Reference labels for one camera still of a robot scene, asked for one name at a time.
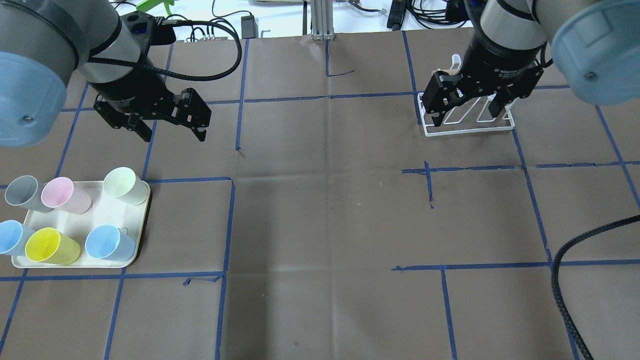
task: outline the white floor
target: white floor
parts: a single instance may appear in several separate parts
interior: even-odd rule
[[[138,4],[141,0],[131,0]],[[382,13],[361,12],[351,4],[345,2],[333,4],[333,23],[336,33],[374,33],[390,31],[387,29],[387,13],[391,6],[391,0],[361,0],[365,8],[386,10]],[[424,9],[445,8],[443,0],[422,0]],[[254,1],[254,0],[217,0],[215,6],[216,15],[225,15],[238,10],[251,11],[258,19],[258,30],[261,37],[294,37],[303,34],[303,4],[302,1]],[[123,4],[119,6],[121,14],[134,11],[132,6]],[[310,20],[311,6],[308,5],[308,19]],[[152,15],[166,16],[163,6],[157,6],[149,11]],[[209,20],[211,14],[211,1],[204,0],[175,0],[172,13],[179,13],[193,20]],[[240,29],[240,18],[245,13],[232,15],[227,19],[236,29]],[[404,18],[403,30],[422,29],[423,27],[409,14]],[[307,21],[307,33],[310,33],[310,21]],[[178,39],[184,40],[190,35],[188,28],[177,31]]]

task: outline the metal post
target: metal post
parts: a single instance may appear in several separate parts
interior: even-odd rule
[[[333,0],[310,0],[314,40],[333,40]]]

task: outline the yellow cup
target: yellow cup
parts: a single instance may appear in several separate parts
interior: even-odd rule
[[[37,263],[69,265],[80,257],[80,244],[52,227],[45,227],[31,235],[24,252]]]

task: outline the blue cup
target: blue cup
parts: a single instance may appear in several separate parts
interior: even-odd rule
[[[94,259],[125,261],[136,252],[136,244],[117,227],[100,225],[86,237],[84,249]]]
[[[0,222],[0,254],[26,256],[24,247],[33,233],[34,230],[18,221]]]

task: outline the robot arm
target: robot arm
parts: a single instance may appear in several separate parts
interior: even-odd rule
[[[147,58],[151,45],[172,44],[173,27],[181,25],[189,23],[142,12],[120,17],[107,0],[0,0],[0,145],[42,140],[76,69],[98,92],[93,107],[111,127],[135,131],[148,142],[151,129],[142,120],[166,120],[204,141],[209,107],[192,88],[170,92]],[[242,57],[239,39],[224,26],[207,25],[236,41],[236,62],[223,73],[230,74]]]
[[[467,0],[466,6],[476,32],[462,68],[436,71],[422,97],[435,126],[476,97],[495,94],[493,117],[528,97],[543,74],[536,55],[547,41],[578,98],[619,104],[640,97],[639,0]]]

